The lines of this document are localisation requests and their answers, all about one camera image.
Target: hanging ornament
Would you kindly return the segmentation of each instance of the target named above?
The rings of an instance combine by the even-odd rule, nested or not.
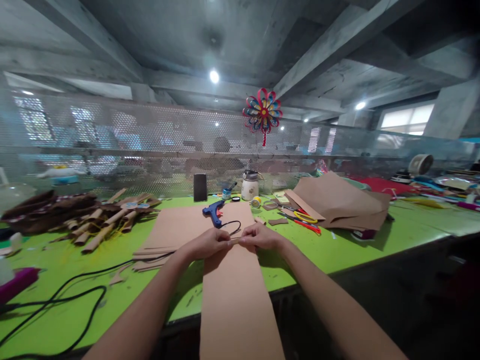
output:
[[[267,134],[280,124],[280,118],[283,116],[280,110],[280,101],[276,100],[277,95],[274,91],[267,93],[265,88],[258,90],[257,97],[249,96],[246,98],[248,107],[243,109],[243,115],[249,119],[245,126],[252,133],[258,131],[263,133],[263,146],[267,140]]]

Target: green table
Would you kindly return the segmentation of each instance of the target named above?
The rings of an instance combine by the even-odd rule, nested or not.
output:
[[[218,201],[209,197],[208,203]],[[194,205],[191,197],[164,201],[158,208],[186,207]],[[252,209],[254,217],[264,220],[278,219],[276,210]],[[393,211],[396,221],[386,223],[373,242],[359,243],[345,230],[323,229],[317,236],[312,231],[293,222],[274,226],[273,229],[289,238],[320,269],[327,274],[343,271],[393,254],[416,248],[449,237],[451,232],[429,226],[411,214],[420,214],[418,209]],[[19,294],[14,303],[46,300],[66,280],[86,272],[105,269],[131,258],[150,233],[154,221],[135,225],[130,234],[104,242],[94,253],[81,255],[80,248],[67,241],[52,243],[57,234],[34,236],[23,244],[22,251],[11,257],[13,268],[37,267],[43,269],[39,280]],[[269,292],[296,284],[288,266],[272,251],[259,250],[259,262]],[[108,285],[115,271],[108,274],[83,278],[74,282],[62,294],[63,297],[78,294],[99,285]],[[90,346],[109,328],[119,315],[138,296],[156,271],[135,273],[129,268],[122,273],[127,280],[109,286],[104,302],[93,319],[90,330],[78,348]],[[203,262],[194,262],[181,278],[173,296],[168,321],[173,322],[199,314],[202,308]],[[70,346],[84,329],[92,307],[100,292],[50,307],[31,321],[0,348],[0,358],[24,353],[55,354]],[[19,324],[36,307],[20,309],[3,316],[0,320],[0,338]]]
[[[456,237],[480,233],[480,212],[448,204],[450,208],[438,209],[406,201],[397,201],[388,212],[394,217],[428,224],[431,228]]]

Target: white thermos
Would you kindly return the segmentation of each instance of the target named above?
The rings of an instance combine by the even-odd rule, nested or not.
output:
[[[241,184],[241,198],[245,201],[259,195],[259,173],[253,170],[245,170],[243,173],[243,182]]]

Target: glue gun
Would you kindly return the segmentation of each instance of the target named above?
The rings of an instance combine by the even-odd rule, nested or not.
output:
[[[213,226],[216,227],[217,229],[220,229],[220,227],[222,226],[222,221],[217,216],[217,209],[221,208],[224,204],[225,204],[225,201],[220,200],[220,201],[214,202],[209,207],[205,207],[201,211],[203,215],[211,216],[211,221],[213,222]]]

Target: black cable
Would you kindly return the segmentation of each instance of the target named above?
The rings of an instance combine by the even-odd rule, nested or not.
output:
[[[236,232],[238,232],[240,230],[240,227],[242,227],[242,223],[239,221],[239,220],[233,220],[233,221],[229,221],[229,222],[226,222],[224,224],[222,224],[219,229],[223,228],[225,225],[228,225],[228,224],[231,224],[231,223],[238,223],[238,227],[236,228],[235,231],[232,231],[229,235],[232,236],[233,234],[235,234]]]
[[[173,254],[174,251],[172,252],[168,252],[166,254],[162,254],[160,256],[157,256],[157,257],[152,257],[152,258],[148,258],[148,259],[144,259],[143,261],[154,261],[154,260],[159,260],[159,259],[162,259],[162,258],[165,258],[171,254]],[[85,334],[87,333],[87,331],[89,330],[90,328],[90,325],[92,323],[92,320],[94,318],[94,315],[95,315],[95,312],[97,311],[97,308],[100,304],[100,302],[103,300],[105,294],[107,293],[107,287],[106,286],[96,286],[96,287],[93,287],[89,290],[86,290],[82,293],[79,293],[79,294],[76,294],[76,295],[73,295],[73,296],[70,296],[70,297],[66,297],[66,298],[63,298],[63,299],[55,299],[55,297],[57,297],[57,295],[70,283],[72,282],[73,280],[75,279],[78,279],[78,278],[81,278],[81,277],[85,277],[85,276],[90,276],[90,275],[96,275],[96,274],[100,274],[100,273],[105,273],[105,272],[108,272],[110,270],[113,270],[113,269],[116,269],[116,268],[119,268],[123,265],[126,265],[126,264],[129,264],[129,263],[132,263],[134,260],[129,260],[129,261],[125,261],[125,262],[122,262],[120,264],[117,264],[117,265],[114,265],[114,266],[111,266],[111,267],[108,267],[106,269],[102,269],[102,270],[97,270],[97,271],[92,271],[92,272],[85,272],[85,273],[82,273],[82,274],[79,274],[79,275],[76,275],[72,278],[70,278],[69,280],[67,280],[62,286],[60,286],[60,288],[50,297],[50,299],[46,300],[46,301],[34,301],[34,302],[27,302],[27,303],[23,303],[23,304],[12,304],[12,305],[16,305],[16,307],[13,307],[12,309],[8,309],[7,311],[12,311],[14,309],[18,309],[18,308],[22,308],[22,307],[27,307],[27,306],[34,306],[34,305],[42,305],[39,309],[35,310],[29,317],[27,317],[24,321],[22,321],[19,325],[17,325],[12,331],[10,331],[2,340],[0,340],[0,348],[7,342],[7,340],[13,335],[15,334],[18,330],[20,330],[26,323],[28,323],[31,319],[33,319],[38,313],[40,313],[43,309],[45,309],[48,305],[50,304],[56,304],[56,303],[65,303],[67,301],[71,301],[71,300],[74,300],[74,299],[78,299],[82,296],[85,296],[91,292],[94,292],[96,290],[99,290],[99,289],[102,289],[102,293],[100,295],[100,297],[98,298],[98,300],[96,301],[95,303],[95,306],[93,307],[91,313],[90,313],[90,317],[88,318],[88,322],[83,330],[83,332],[80,334],[80,336],[78,337],[78,339],[71,345],[69,346],[67,349],[65,349],[64,351],[62,352],[59,352],[57,354],[54,354],[54,355],[43,355],[43,354],[33,354],[33,353],[30,353],[30,354],[23,354],[23,355],[16,355],[16,356],[13,356],[13,357],[9,357],[8,359],[5,359],[5,360],[14,360],[14,359],[31,359],[31,358],[34,358],[34,359],[47,359],[47,358],[56,358],[56,357],[59,357],[59,356],[62,356],[62,355],[65,355],[67,353],[69,353],[70,351],[72,351],[79,343],[80,341],[82,341],[82,339],[84,338]]]

